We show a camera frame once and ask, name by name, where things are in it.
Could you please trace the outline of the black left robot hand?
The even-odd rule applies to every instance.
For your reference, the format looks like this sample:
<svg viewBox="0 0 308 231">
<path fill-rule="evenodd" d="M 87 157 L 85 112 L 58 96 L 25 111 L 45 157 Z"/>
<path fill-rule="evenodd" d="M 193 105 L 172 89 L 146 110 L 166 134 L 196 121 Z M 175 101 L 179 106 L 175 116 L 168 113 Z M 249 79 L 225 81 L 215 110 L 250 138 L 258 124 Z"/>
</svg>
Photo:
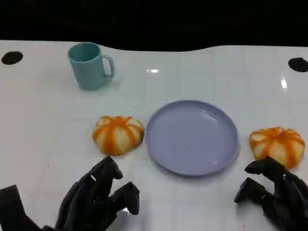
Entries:
<svg viewBox="0 0 308 231">
<path fill-rule="evenodd" d="M 65 195 L 55 229 L 59 231 L 105 231 L 117 213 L 140 210 L 140 191 L 130 181 L 111 194 L 113 180 L 123 178 L 117 163 L 106 157 L 97 163 Z"/>
</svg>

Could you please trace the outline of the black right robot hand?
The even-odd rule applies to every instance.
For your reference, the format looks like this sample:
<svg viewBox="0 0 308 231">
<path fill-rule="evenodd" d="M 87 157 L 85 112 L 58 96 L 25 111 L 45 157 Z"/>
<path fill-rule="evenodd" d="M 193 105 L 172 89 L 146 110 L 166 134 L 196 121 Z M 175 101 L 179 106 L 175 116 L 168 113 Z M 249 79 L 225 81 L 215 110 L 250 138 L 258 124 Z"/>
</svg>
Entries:
<svg viewBox="0 0 308 231">
<path fill-rule="evenodd" d="M 245 171 L 262 174 L 274 183 L 274 193 L 248 177 L 241 184 L 234 202 L 244 201 L 262 207 L 264 215 L 280 231 L 308 229 L 308 186 L 297 175 L 273 158 L 267 156 L 248 164 Z"/>
</svg>

